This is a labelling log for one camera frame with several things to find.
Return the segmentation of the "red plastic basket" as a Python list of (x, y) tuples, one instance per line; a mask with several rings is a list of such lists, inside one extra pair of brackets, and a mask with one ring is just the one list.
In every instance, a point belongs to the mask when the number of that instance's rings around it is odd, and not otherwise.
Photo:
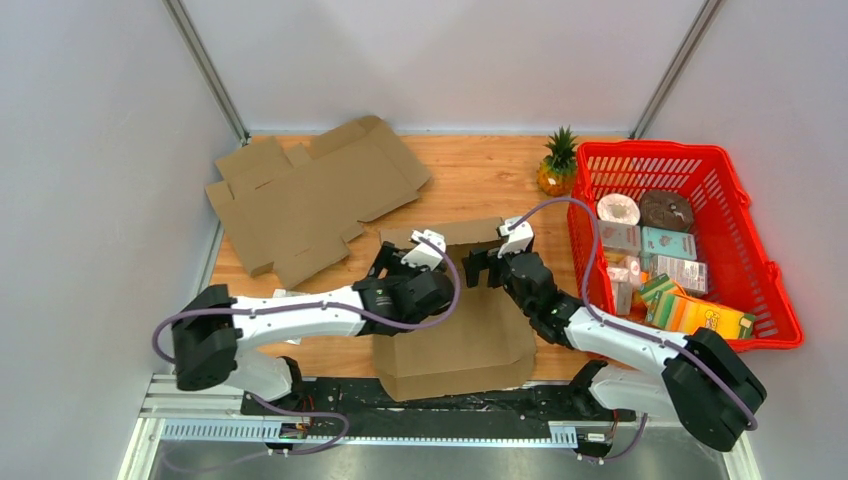
[(635, 201), (675, 192), (692, 207), (696, 252), (707, 266), (706, 300), (755, 317), (737, 352), (790, 350), (805, 340), (782, 272), (770, 260), (750, 214), (750, 198), (729, 154), (714, 145), (659, 140), (585, 142), (576, 150), (572, 196), (590, 207), (617, 193)]

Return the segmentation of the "teal small carton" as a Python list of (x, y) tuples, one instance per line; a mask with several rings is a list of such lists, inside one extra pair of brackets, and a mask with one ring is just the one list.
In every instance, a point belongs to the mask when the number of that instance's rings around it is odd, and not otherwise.
[(695, 236), (655, 227), (642, 227), (640, 258), (649, 262), (654, 255), (695, 261), (698, 258)]

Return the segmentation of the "green striped box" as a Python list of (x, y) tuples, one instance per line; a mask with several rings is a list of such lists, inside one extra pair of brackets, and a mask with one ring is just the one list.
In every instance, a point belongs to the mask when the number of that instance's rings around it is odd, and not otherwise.
[(665, 293), (679, 294), (681, 292), (680, 286), (667, 274), (659, 274), (651, 277), (636, 293), (636, 305), (647, 310), (658, 295)]

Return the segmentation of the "flat cardboard box blank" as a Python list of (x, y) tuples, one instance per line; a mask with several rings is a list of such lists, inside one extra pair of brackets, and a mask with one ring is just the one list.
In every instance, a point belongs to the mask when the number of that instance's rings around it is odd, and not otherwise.
[(293, 288), (345, 259), (372, 222), (419, 197), (430, 170), (378, 116), (284, 148), (254, 140), (216, 160), (205, 193), (246, 272)]

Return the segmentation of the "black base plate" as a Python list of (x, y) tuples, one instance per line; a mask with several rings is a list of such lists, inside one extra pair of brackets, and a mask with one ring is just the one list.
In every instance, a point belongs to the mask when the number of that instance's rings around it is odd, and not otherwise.
[(341, 445), (566, 448), (600, 457), (616, 430), (636, 421), (563, 383), (395, 401), (375, 378), (307, 379), (269, 409), (244, 394), (239, 412), (276, 423), (264, 439), (276, 453)]

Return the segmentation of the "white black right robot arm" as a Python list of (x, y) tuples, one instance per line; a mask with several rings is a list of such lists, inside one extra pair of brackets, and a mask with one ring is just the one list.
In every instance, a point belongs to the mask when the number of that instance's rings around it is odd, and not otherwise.
[(767, 391), (716, 332), (667, 332), (619, 319), (560, 289), (535, 252), (474, 249), (462, 263), (468, 287), (486, 273), (488, 287), (503, 289), (546, 342), (603, 356), (575, 378), (570, 404), (579, 416), (625, 409), (675, 418), (721, 452), (758, 428)]

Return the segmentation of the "grey patterned carton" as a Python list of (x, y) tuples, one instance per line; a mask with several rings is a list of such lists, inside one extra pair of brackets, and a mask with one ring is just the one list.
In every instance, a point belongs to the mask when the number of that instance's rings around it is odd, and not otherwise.
[(667, 275), (691, 296), (702, 297), (708, 293), (708, 267), (704, 262), (653, 255), (649, 271), (651, 274)]

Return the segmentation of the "black star packet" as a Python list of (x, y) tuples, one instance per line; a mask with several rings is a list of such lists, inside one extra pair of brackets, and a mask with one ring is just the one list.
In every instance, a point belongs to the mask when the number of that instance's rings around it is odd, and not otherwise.
[[(287, 298), (287, 297), (299, 297), (299, 296), (307, 296), (305, 292), (298, 291), (289, 291), (286, 289), (275, 289), (272, 298)], [(291, 345), (300, 345), (302, 342), (301, 338), (289, 338), (286, 340), (286, 343)]]

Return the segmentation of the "brown chocolate donut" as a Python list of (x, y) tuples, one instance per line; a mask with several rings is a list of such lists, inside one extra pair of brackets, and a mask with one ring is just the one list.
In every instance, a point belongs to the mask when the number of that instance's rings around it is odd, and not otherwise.
[(676, 192), (649, 190), (639, 200), (641, 224), (676, 232), (689, 232), (694, 211), (686, 198)]

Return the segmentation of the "small pineapple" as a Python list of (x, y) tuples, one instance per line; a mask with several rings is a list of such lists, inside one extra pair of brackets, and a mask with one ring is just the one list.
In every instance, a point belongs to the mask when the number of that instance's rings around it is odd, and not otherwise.
[(546, 195), (560, 197), (568, 195), (577, 174), (577, 136), (571, 126), (561, 126), (547, 138), (547, 154), (537, 169), (537, 185)]

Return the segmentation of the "pink grey small carton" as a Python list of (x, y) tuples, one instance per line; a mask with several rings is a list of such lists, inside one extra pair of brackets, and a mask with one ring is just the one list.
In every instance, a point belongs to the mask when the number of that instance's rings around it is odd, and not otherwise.
[(641, 253), (640, 226), (601, 220), (599, 230), (605, 252), (631, 256), (638, 256)]

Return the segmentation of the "brown cardboard box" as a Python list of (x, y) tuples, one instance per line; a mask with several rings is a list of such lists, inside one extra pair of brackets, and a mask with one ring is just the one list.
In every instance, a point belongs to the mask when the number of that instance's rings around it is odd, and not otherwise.
[(488, 217), (417, 227), (445, 238), (462, 291), (455, 311), (441, 324), (372, 338), (374, 369), (393, 400), (501, 390), (530, 379), (537, 348), (527, 318), (507, 293), (487, 287), (485, 276), (467, 288), (461, 263), (475, 247), (499, 246), (502, 223), (501, 217)]

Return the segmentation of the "yellow orange snack box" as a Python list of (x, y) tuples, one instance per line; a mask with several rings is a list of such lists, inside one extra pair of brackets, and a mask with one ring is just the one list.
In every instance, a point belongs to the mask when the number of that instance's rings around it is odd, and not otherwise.
[(754, 321), (752, 314), (676, 293), (658, 294), (646, 316), (648, 324), (662, 330), (691, 335), (705, 328), (726, 340), (749, 338)]

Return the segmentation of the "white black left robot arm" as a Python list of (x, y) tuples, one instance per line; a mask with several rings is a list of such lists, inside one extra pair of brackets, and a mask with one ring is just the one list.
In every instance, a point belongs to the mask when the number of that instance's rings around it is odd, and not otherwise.
[(153, 335), (169, 330), (176, 386), (184, 392), (227, 385), (257, 396), (283, 415), (304, 405), (295, 361), (262, 347), (312, 337), (394, 336), (434, 327), (458, 305), (459, 271), (441, 240), (422, 237), (408, 250), (381, 245), (364, 278), (320, 294), (233, 296), (206, 287)]

